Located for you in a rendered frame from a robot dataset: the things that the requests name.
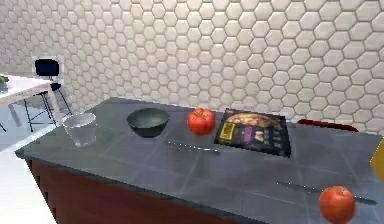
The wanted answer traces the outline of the red apple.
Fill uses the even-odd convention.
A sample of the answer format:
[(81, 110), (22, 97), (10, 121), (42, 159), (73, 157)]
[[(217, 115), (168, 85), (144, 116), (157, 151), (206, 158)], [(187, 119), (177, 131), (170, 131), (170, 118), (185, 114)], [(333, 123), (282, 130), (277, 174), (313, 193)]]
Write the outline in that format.
[(321, 215), (331, 224), (348, 224), (354, 217), (356, 202), (349, 189), (330, 186), (319, 196)]

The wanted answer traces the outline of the red tomato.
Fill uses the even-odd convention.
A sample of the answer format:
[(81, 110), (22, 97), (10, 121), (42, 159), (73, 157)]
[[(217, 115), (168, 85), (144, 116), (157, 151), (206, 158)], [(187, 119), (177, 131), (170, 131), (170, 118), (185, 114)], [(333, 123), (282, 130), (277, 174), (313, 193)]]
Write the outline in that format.
[(196, 108), (187, 118), (189, 130), (198, 135), (207, 135), (215, 128), (215, 115), (209, 109)]

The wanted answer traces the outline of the silver knife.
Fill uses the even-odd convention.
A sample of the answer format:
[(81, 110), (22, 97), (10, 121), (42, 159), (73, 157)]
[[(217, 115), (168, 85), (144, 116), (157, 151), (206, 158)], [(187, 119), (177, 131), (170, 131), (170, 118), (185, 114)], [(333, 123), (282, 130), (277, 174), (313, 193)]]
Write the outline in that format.
[(175, 142), (175, 141), (168, 141), (167, 144), (169, 145), (169, 147), (175, 148), (178, 150), (199, 151), (199, 152), (220, 154), (220, 151), (217, 149), (206, 148), (206, 147), (202, 147), (202, 146), (196, 146), (196, 145), (180, 143), (180, 142)]
[[(306, 192), (306, 193), (321, 194), (325, 190), (325, 189), (314, 188), (314, 187), (310, 187), (310, 186), (299, 185), (299, 184), (294, 184), (294, 183), (290, 183), (290, 182), (282, 182), (282, 181), (277, 181), (276, 184), (287, 187), (287, 188), (291, 188), (293, 190)], [(358, 203), (362, 203), (362, 204), (366, 204), (366, 205), (376, 205), (377, 204), (377, 202), (375, 200), (371, 200), (371, 199), (364, 198), (361, 196), (356, 196), (353, 194), (352, 194), (352, 196), (355, 199), (355, 201)]]

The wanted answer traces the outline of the dark green bowl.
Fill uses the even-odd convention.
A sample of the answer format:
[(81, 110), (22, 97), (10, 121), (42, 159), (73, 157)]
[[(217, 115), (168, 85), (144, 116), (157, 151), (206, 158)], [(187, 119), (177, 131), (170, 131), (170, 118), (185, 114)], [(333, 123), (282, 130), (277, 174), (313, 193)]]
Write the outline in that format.
[(138, 136), (153, 138), (159, 136), (165, 129), (169, 114), (158, 108), (143, 108), (132, 112), (127, 117), (129, 127)]

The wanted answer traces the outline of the grey top red counter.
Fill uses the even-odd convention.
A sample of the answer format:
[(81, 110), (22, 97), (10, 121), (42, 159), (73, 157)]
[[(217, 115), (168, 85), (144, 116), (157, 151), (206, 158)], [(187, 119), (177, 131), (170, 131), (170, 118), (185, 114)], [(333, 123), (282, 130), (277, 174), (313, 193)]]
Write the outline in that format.
[(196, 136), (189, 109), (173, 105), (164, 108), (170, 118), (162, 133), (142, 138), (127, 117), (146, 105), (109, 98), (91, 108), (96, 140), (85, 147), (58, 127), (17, 150), (58, 224), (327, 224), (317, 193), (277, 181), (344, 186), (377, 202), (358, 204), (350, 224), (384, 224), (384, 184), (370, 167), (381, 136), (290, 123), (291, 156), (282, 157)]

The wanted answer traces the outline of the dark printed book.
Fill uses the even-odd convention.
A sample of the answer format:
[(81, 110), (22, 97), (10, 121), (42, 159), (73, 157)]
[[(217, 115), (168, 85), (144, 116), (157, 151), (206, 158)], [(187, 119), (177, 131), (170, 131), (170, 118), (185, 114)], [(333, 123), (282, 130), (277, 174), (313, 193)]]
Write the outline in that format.
[(227, 108), (216, 131), (215, 144), (290, 157), (284, 116)]

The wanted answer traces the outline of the clear glass cup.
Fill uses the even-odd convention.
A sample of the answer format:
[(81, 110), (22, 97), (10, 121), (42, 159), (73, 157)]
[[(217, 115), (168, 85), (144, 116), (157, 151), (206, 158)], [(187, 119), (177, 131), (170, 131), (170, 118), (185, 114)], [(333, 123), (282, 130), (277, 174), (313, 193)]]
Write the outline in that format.
[(79, 113), (63, 121), (63, 127), (77, 147), (83, 147), (96, 140), (97, 122), (93, 113)]

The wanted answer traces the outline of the red chair back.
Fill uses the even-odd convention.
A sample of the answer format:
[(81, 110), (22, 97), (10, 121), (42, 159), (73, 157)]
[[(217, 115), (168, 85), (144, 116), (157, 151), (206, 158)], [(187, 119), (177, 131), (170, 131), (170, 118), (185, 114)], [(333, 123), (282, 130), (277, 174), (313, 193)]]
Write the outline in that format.
[(357, 128), (351, 125), (345, 125), (345, 124), (329, 123), (329, 122), (322, 122), (322, 121), (308, 120), (308, 119), (300, 119), (297, 123), (303, 124), (303, 125), (311, 125), (311, 126), (317, 126), (317, 127), (359, 132)]

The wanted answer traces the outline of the black chair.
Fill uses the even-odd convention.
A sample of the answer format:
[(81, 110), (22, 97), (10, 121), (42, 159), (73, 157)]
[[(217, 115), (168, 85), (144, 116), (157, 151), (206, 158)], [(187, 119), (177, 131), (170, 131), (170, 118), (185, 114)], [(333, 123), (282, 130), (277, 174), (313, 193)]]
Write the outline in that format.
[[(69, 107), (69, 105), (68, 105), (68, 103), (64, 97), (64, 94), (61, 91), (62, 85), (58, 81), (54, 80), (54, 78), (57, 78), (60, 74), (59, 62), (55, 59), (40, 58), (34, 62), (34, 67), (35, 67), (36, 74), (39, 77), (47, 77), (51, 81), (52, 91), (53, 92), (55, 92), (55, 91), (59, 92), (65, 106), (67, 107), (67, 110), (68, 110), (67, 115), (71, 115), (72, 111), (71, 111), (71, 109), (70, 109), (70, 107)], [(48, 92), (47, 91), (40, 92), (40, 93), (38, 93), (38, 96), (40, 96), (42, 99), (42, 102), (43, 102), (43, 105), (45, 108), (45, 112), (47, 113), (48, 118), (51, 119), (51, 124), (54, 124), (55, 119), (53, 116), (53, 108), (49, 105), (48, 99), (47, 99)], [(29, 113), (29, 109), (27, 107), (27, 101), (23, 100), (23, 102), (24, 102), (24, 107), (25, 107), (26, 114), (27, 114), (27, 119), (28, 119), (30, 131), (33, 131), (34, 125), (42, 125), (42, 122), (35, 122), (35, 119), (38, 116), (40, 116), (41, 113), (38, 113), (34, 117), (31, 117), (30, 113)]]

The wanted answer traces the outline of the white table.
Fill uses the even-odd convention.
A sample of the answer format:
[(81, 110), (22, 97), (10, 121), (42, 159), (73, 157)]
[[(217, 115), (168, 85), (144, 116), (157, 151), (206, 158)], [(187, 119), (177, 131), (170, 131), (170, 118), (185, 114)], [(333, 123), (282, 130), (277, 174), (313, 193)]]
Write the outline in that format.
[(41, 92), (47, 92), (49, 100), (54, 110), (53, 117), (58, 125), (62, 124), (62, 115), (56, 96), (51, 88), (52, 82), (39, 78), (29, 78), (15, 75), (8, 75), (8, 90), (0, 93), (0, 106), (8, 106), (20, 100), (32, 97)]

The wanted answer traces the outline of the yellow object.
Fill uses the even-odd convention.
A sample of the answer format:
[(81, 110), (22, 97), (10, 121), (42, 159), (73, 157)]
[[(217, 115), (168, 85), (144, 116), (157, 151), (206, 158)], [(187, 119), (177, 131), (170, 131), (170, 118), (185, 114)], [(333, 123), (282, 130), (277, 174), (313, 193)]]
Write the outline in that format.
[(377, 178), (384, 184), (384, 138), (380, 141), (370, 159), (370, 167)]

